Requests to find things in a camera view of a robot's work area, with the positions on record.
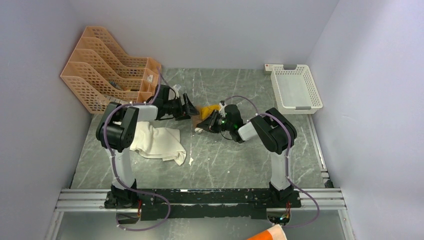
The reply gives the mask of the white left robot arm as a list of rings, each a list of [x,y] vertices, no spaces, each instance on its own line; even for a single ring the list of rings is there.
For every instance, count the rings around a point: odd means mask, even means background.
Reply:
[[[106,150],[112,169],[112,184],[104,202],[106,209],[140,206],[137,181],[132,171],[130,151],[145,159],[185,162],[187,152],[178,129],[154,127],[153,121],[187,120],[199,110],[187,94],[160,84],[152,96],[137,103],[110,102],[96,129],[96,139]]]

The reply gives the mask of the yellow brown bear towel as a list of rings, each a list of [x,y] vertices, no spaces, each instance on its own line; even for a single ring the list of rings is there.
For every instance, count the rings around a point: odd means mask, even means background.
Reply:
[[[221,109],[220,105],[214,104],[209,106],[196,106],[196,110],[199,112],[199,114],[194,115],[191,117],[193,129],[196,133],[201,133],[203,131],[202,128],[197,127],[197,124],[204,121],[207,117],[209,117],[214,110],[219,111]]]

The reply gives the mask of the white towel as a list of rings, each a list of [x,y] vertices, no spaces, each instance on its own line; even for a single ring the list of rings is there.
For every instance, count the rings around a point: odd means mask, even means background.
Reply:
[[[138,152],[146,159],[175,161],[179,166],[187,157],[187,152],[181,144],[180,130],[154,127],[147,121],[137,122],[134,139],[129,149]]]

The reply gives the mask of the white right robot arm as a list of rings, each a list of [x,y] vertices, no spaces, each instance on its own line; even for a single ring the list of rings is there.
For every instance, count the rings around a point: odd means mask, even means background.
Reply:
[[[220,103],[206,118],[196,124],[201,132],[228,132],[230,140],[244,143],[259,138],[271,157],[271,179],[268,188],[252,189],[252,203],[257,208],[299,208],[300,194],[290,180],[290,149],[297,138],[295,127],[276,109],[270,108],[249,121],[244,121],[234,104]]]

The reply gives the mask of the white plastic basket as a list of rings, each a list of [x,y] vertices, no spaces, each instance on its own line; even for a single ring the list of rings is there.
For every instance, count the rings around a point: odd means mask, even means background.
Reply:
[[[313,115],[323,108],[308,65],[274,64],[270,79],[277,109],[281,114]]]

